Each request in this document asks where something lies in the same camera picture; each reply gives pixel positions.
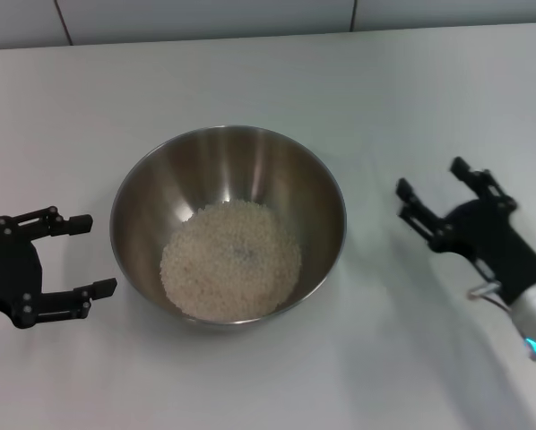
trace bowl rim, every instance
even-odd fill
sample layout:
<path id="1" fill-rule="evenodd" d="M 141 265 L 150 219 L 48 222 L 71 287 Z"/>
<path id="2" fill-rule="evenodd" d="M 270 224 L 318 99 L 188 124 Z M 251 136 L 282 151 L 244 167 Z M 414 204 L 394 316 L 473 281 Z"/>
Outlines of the bowl rim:
<path id="1" fill-rule="evenodd" d="M 119 198 L 121 196 L 121 193 L 123 192 L 124 187 L 129 183 L 129 181 L 131 180 L 131 177 L 133 177 L 134 173 L 140 168 L 140 166 L 143 164 L 143 162 L 145 160 L 147 160 L 155 152 L 161 151 L 164 147 L 169 146 L 170 144 L 173 144 L 176 141 L 179 141 L 183 137 L 186 137 L 186 136 L 188 136 L 190 134 L 201 133 L 201 132 L 214 130 L 214 129 L 218 129 L 218 128 L 248 129 L 248 130 L 256 130 L 256 131 L 260 131 L 260 132 L 276 134 L 276 135 L 284 138 L 288 142 L 296 145 L 298 148 L 300 148 L 302 151 L 304 151 L 309 157 L 311 157 L 324 170 L 324 172 L 330 177 L 330 179 L 332 179 L 333 187 L 335 188 L 335 191 L 338 194 L 338 197 L 340 198 L 341 211 L 342 211 L 342 214 L 343 214 L 343 220 L 342 220 L 343 221 L 343 231 L 341 233 L 340 248 L 338 249 L 338 253 L 336 254 L 336 256 L 335 256 L 335 258 L 333 260 L 332 266 L 330 266 L 330 269 L 325 274 L 325 276 L 322 278 L 322 280 L 320 280 L 320 282 L 318 282 L 318 284 L 314 288 L 312 288 L 312 290 L 309 293 L 307 293 L 302 298 L 296 300 L 294 303 L 291 303 L 290 305 L 288 305 L 286 307 L 283 307 L 282 309 L 279 309 L 278 311 L 274 311 L 274 312 L 271 312 L 270 314 L 259 316 L 258 318 L 253 318 L 253 319 L 249 319 L 249 320 L 230 321 L 230 322 L 217 322 L 217 321 L 204 320 L 204 319 L 201 319 L 201 318 L 196 318 L 196 317 L 194 317 L 192 315 L 189 315 L 189 314 L 185 314 L 178 307 L 177 307 L 177 309 L 178 309 L 177 314 L 170 312 L 168 309 L 165 309 L 163 306 L 158 305 L 157 303 L 152 301 L 146 294 L 144 294 L 138 287 L 135 286 L 134 282 L 130 279 L 128 273 L 126 272 L 124 264 L 121 262 L 121 259 L 118 256 L 118 253 L 117 253 L 117 250 L 116 250 L 116 245 L 115 245 L 114 221 L 115 221 L 115 208 L 117 206 L 117 202 L 118 202 L 118 200 L 119 200 Z M 177 318 L 189 321 L 191 323 L 198 323 L 198 324 L 201 324 L 203 326 L 213 326 L 213 327 L 242 326 L 242 325 L 248 325 L 248 324 L 251 324 L 251 323 L 257 323 L 257 322 L 261 322 L 261 321 L 266 321 L 266 320 L 272 319 L 273 317 L 278 316 L 280 314 L 284 314 L 285 312 L 288 312 L 290 309 L 292 309 L 292 308 L 296 307 L 297 305 L 299 305 L 300 303 L 304 302 L 308 297 L 312 296 L 318 289 L 320 289 L 322 284 L 324 284 L 324 282 L 326 281 L 326 279 L 330 275 L 330 272 L 335 268 L 336 264 L 338 263 L 338 260 L 340 260 L 341 252 L 343 251 L 343 247 L 344 247 L 345 240 L 346 240 L 347 228 L 348 228 L 348 215 L 347 215 L 347 212 L 346 212 L 346 203 L 344 201 L 343 194 L 341 193 L 341 188 L 338 185 L 338 182 L 336 181 L 336 178 L 332 175 L 332 172 L 323 163 L 323 161 L 320 160 L 314 154 L 314 152 L 312 152 L 309 148 L 307 148 L 306 146 L 304 146 L 301 143 L 297 142 L 296 140 L 292 139 L 291 137 L 288 137 L 288 136 L 286 136 L 285 134 L 282 134 L 282 133 L 278 133 L 278 132 L 268 130 L 268 129 L 262 128 L 262 127 L 256 127 L 256 126 L 253 126 L 253 125 L 213 125 L 213 126 L 210 126 L 210 127 L 197 128 L 197 129 L 191 130 L 189 132 L 179 134 L 179 135 L 177 135 L 177 136 L 175 136 L 175 137 L 173 137 L 171 139 L 168 139 L 167 141 L 161 143 L 157 147 L 153 148 L 152 150 L 147 152 L 143 157 L 141 157 L 141 159 L 139 159 L 134 164 L 134 166 L 129 170 L 129 172 L 126 174 L 125 179 L 123 179 L 123 182 L 118 187 L 117 194 L 115 194 L 115 199 L 113 200 L 113 204 L 112 204 L 111 211 L 110 211 L 110 219 L 109 219 L 109 235 L 110 235 L 111 249 L 113 251 L 113 255 L 115 257 L 115 260 L 117 260 L 118 268 L 121 270 L 121 272 L 125 276 L 126 281 L 136 291 L 138 291 L 141 294 L 141 296 L 143 296 L 146 300 L 148 300 L 152 304 L 156 305 L 158 308 L 160 308 L 163 311 L 165 311 L 167 314 L 171 314 L 171 315 L 173 315 L 173 316 L 175 316 Z"/>

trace metal bowl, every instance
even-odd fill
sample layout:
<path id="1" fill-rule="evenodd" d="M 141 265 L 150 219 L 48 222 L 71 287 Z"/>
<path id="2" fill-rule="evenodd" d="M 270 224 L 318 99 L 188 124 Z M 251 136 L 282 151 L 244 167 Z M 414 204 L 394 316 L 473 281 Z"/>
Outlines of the metal bowl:
<path id="1" fill-rule="evenodd" d="M 167 299 L 160 257 L 172 232 L 193 213 L 231 199 L 265 204 L 296 236 L 302 253 L 298 284 L 261 318 L 199 320 Z M 110 221 L 113 252 L 130 283 L 171 314 L 214 325 L 263 320 L 310 296 L 338 259 L 345 232 L 340 188 L 322 161 L 286 136 L 248 126 L 204 128 L 161 144 L 126 177 Z"/>

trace white table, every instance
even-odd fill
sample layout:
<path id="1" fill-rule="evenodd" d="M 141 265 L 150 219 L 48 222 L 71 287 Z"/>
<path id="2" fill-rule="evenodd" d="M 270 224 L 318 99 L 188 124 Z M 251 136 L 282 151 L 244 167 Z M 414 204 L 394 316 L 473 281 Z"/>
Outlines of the white table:
<path id="1" fill-rule="evenodd" d="M 324 288 L 266 325 L 189 330 L 110 250 L 118 185 L 203 126 L 284 133 L 329 166 L 349 230 Z M 536 364 L 479 277 L 395 216 L 406 176 L 443 214 L 464 156 L 522 205 L 536 247 L 536 25 L 0 51 L 0 214 L 90 213 L 38 241 L 46 291 L 116 276 L 88 319 L 0 314 L 0 429 L 536 429 Z"/>

